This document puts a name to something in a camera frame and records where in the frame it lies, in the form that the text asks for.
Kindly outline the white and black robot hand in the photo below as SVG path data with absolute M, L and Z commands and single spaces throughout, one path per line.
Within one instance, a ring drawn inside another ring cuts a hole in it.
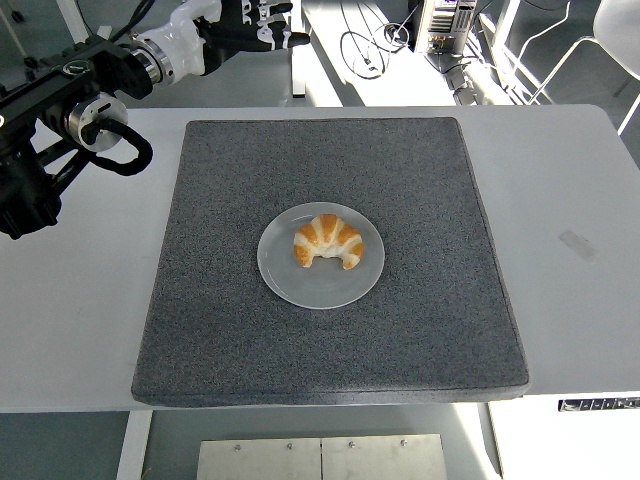
M 133 54 L 151 82 L 206 76 L 240 52 L 288 50 L 310 42 L 291 29 L 290 1 L 185 1 L 168 23 L 138 35 Z

